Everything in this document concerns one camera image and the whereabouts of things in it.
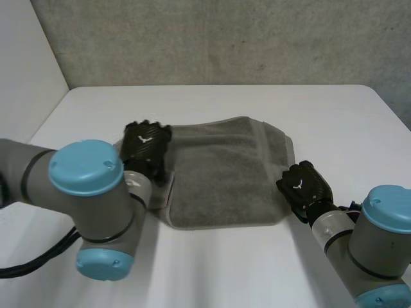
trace gray towel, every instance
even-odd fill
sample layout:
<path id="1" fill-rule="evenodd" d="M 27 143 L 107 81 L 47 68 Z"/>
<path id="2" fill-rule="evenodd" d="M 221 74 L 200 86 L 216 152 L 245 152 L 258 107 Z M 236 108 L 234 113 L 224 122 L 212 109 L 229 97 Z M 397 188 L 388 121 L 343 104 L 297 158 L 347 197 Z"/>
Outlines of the gray towel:
<path id="1" fill-rule="evenodd" d="M 173 127 L 172 198 L 152 212 L 178 229 L 273 225 L 289 212 L 275 181 L 294 161 L 281 130 L 248 117 Z"/>

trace white table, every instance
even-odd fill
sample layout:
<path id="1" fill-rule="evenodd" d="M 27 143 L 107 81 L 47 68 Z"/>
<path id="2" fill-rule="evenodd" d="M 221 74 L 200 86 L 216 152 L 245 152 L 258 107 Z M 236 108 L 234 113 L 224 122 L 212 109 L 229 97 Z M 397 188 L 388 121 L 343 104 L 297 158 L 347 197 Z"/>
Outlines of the white table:
<path id="1" fill-rule="evenodd" d="M 32 143 L 61 148 L 80 139 L 115 142 L 131 121 L 194 124 L 238 115 L 289 135 L 296 160 L 314 163 L 337 205 L 361 202 L 380 184 L 411 187 L 411 133 L 373 90 L 360 85 L 79 88 L 67 94 Z M 9 266 L 42 253 L 72 225 L 58 213 L 13 207 L 3 214 L 19 225 L 13 227 L 17 244 L 6 244 L 14 249 Z M 79 245 L 30 276 L 2 282 L 0 306 L 354 307 L 310 228 L 293 216 L 272 227 L 201 231 L 173 230 L 148 216 L 133 270 L 119 282 L 77 273 Z M 411 282 L 409 272 L 405 280 Z"/>

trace blue cap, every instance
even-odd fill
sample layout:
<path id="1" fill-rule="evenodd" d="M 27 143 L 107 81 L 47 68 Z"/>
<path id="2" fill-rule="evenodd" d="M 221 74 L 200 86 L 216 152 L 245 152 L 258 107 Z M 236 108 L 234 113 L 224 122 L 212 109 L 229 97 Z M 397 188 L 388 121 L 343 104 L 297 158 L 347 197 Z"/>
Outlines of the blue cap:
<path id="1" fill-rule="evenodd" d="M 49 163 L 49 179 L 60 191 L 74 196 L 103 194 L 123 178 L 116 149 L 100 140 L 75 142 L 57 151 Z"/>
<path id="2" fill-rule="evenodd" d="M 116 281 L 130 273 L 134 258 L 117 250 L 90 248 L 77 253 L 77 270 L 96 280 Z"/>
<path id="3" fill-rule="evenodd" d="M 361 294 L 355 298 L 359 308 L 408 308 L 411 291 L 406 284 L 393 284 Z"/>
<path id="4" fill-rule="evenodd" d="M 411 234 L 411 189 L 395 185 L 377 186 L 364 200 L 363 212 L 381 229 Z"/>

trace white logo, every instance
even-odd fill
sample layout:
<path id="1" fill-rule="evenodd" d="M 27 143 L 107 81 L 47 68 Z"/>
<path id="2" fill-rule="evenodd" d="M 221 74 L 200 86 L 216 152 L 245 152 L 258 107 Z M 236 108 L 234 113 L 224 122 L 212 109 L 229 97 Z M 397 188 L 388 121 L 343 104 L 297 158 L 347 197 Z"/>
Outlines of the white logo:
<path id="1" fill-rule="evenodd" d="M 293 188 L 294 188 L 294 189 L 298 189 L 298 188 L 299 188 L 299 189 L 302 189 L 301 185 L 302 185 L 302 180 L 300 180 L 300 185 L 298 185 L 298 186 L 293 186 Z"/>
<path id="2" fill-rule="evenodd" d="M 148 138 L 148 139 L 144 139 L 144 138 L 142 138 L 141 136 L 139 136 L 139 139 L 141 140 L 142 143 L 146 143 L 147 141 L 152 140 L 153 137 L 150 137 L 150 138 Z"/>

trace white wall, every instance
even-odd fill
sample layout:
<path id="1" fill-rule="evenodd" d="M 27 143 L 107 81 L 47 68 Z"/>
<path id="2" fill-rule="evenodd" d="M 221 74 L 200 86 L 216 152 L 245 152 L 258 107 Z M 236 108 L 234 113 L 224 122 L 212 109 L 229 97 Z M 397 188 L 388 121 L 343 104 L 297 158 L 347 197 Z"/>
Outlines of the white wall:
<path id="1" fill-rule="evenodd" d="M 30 1 L 0 0 L 0 138 L 28 142 L 67 92 Z M 32 221 L 50 225 L 56 220 L 50 215 L 57 213 L 41 211 L 22 203 L 0 210 L 0 268 L 27 262 L 62 237 L 56 232 L 55 238 L 45 239 L 41 230 L 33 229 Z M 72 224 L 68 221 L 62 230 Z M 28 232 L 36 234 L 38 241 L 28 242 Z M 0 280 L 0 307 L 35 307 L 30 290 L 43 298 L 38 302 L 47 303 L 46 288 L 56 283 L 48 278 L 46 283 L 36 276 Z"/>
<path id="2" fill-rule="evenodd" d="M 0 138 L 29 141 L 68 92 L 29 0 L 0 0 Z"/>

